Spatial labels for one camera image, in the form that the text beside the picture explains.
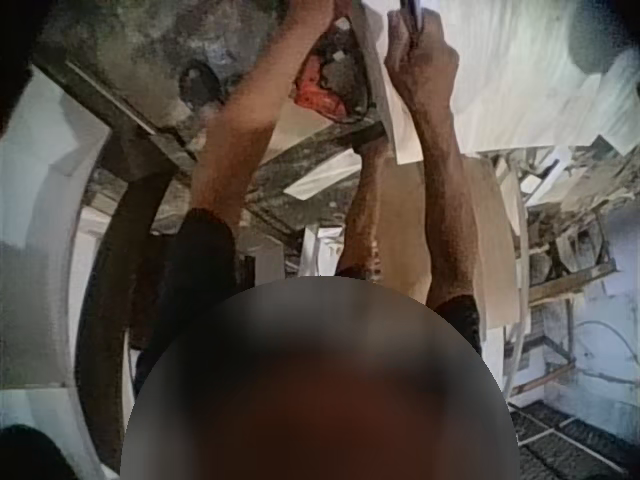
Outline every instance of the white wall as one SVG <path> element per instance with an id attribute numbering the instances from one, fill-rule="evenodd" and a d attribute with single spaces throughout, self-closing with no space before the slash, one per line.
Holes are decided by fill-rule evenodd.
<path id="1" fill-rule="evenodd" d="M 69 272 L 82 195 L 109 128 L 42 72 L 0 140 L 0 427 L 47 434 L 103 478 L 69 359 Z"/>
<path id="2" fill-rule="evenodd" d="M 584 297 L 576 302 L 577 370 L 549 384 L 545 399 L 588 423 L 640 443 L 640 203 L 613 212 L 605 228 L 620 272 L 587 287 Z M 560 332 L 555 332 L 556 341 L 566 343 Z M 547 352 L 547 360 L 553 357 Z"/>

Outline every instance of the wire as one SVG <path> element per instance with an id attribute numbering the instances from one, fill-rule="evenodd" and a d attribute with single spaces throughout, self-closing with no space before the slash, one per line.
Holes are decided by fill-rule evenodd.
<path id="1" fill-rule="evenodd" d="M 633 361 L 638 366 L 640 366 L 640 359 L 638 358 L 638 354 L 633 350 L 633 347 L 629 344 L 629 342 L 627 342 L 627 340 L 622 336 L 622 334 L 618 330 L 613 328 L 611 325 L 601 322 L 599 320 L 586 320 L 584 322 L 579 322 L 575 324 L 574 328 L 583 327 L 585 325 L 599 325 L 611 331 L 616 337 L 620 339 L 622 343 L 624 343 L 624 346 L 627 347 L 627 350 L 629 350 L 629 353 L 631 353 L 631 357 L 633 358 Z"/>

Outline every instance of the floor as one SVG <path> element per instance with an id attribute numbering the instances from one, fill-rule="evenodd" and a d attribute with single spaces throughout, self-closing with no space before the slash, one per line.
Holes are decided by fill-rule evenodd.
<path id="1" fill-rule="evenodd" d="M 580 420 L 572 419 L 543 402 L 536 402 L 512 412 L 511 420 L 520 446 L 520 478 L 523 480 L 583 480 L 588 478 L 624 478 L 608 463 L 626 467 L 635 450 L 632 445 L 594 428 Z M 548 427 L 556 433 L 540 436 Z M 603 457 L 594 458 L 577 442 Z"/>

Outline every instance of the wooden plank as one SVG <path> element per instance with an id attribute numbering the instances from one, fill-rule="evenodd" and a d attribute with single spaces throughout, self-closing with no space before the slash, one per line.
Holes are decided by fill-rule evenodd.
<path id="1" fill-rule="evenodd" d="M 611 259 L 609 262 L 596 265 L 595 267 L 580 270 L 550 282 L 531 287 L 529 294 L 529 305 L 535 306 L 548 302 L 554 298 L 564 298 L 564 295 L 581 290 L 591 282 L 617 272 L 616 262 Z"/>

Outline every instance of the black sleeve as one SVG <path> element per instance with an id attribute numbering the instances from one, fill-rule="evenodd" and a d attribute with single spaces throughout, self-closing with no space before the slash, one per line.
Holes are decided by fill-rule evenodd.
<path id="1" fill-rule="evenodd" d="M 482 354 L 480 313 L 473 296 L 462 295 L 452 298 L 436 308 L 436 313 L 449 322 L 478 354 Z"/>
<path id="2" fill-rule="evenodd" d="M 233 234 L 222 220 L 201 209 L 187 214 L 170 249 L 151 341 L 136 365 L 136 393 L 171 342 L 237 292 L 235 253 Z"/>

